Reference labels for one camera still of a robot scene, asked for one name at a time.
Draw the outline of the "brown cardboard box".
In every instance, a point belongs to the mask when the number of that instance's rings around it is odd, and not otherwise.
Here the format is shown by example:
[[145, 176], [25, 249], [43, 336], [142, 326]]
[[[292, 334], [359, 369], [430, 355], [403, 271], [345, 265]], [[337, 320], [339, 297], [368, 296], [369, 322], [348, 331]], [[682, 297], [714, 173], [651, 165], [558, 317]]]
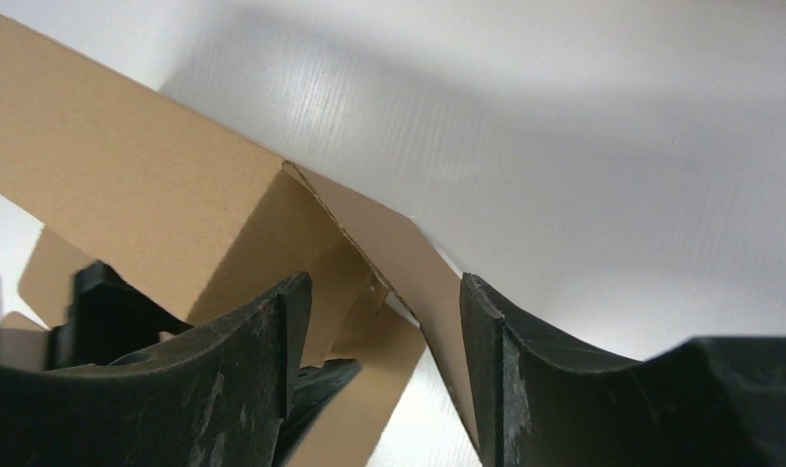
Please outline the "brown cardboard box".
[[203, 322], [299, 269], [314, 281], [303, 363], [364, 372], [294, 466], [475, 466], [459, 418], [396, 413], [433, 348], [418, 325], [457, 314], [459, 280], [417, 226], [59, 44], [0, 8], [0, 195], [46, 233], [23, 298], [60, 254], [99, 258], [172, 314]]

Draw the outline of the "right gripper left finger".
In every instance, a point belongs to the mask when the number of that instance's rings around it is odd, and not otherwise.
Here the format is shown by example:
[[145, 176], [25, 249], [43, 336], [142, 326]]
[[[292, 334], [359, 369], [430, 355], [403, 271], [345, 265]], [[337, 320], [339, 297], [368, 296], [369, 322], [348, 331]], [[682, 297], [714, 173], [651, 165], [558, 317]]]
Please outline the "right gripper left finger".
[[0, 364], [0, 466], [278, 466], [312, 281], [107, 365]]

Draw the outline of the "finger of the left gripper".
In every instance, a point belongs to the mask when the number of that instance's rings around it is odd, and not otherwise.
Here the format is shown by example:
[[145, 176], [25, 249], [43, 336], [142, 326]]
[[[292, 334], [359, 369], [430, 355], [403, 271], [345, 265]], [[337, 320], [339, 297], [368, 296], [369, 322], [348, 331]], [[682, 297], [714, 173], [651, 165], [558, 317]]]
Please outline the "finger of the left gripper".
[[162, 333], [192, 328], [95, 261], [73, 276], [67, 320], [49, 332], [46, 368], [109, 365], [159, 343]]
[[299, 370], [288, 417], [278, 432], [272, 466], [287, 465], [320, 414], [360, 371], [357, 360], [341, 358], [327, 360], [322, 367]]

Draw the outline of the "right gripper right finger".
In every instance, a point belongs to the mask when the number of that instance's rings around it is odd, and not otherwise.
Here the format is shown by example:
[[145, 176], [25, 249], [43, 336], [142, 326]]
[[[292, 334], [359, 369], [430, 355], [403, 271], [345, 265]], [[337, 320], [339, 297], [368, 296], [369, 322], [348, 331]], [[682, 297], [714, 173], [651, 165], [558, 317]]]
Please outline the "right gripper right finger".
[[696, 337], [636, 361], [471, 273], [459, 305], [485, 466], [786, 466], [786, 337]]

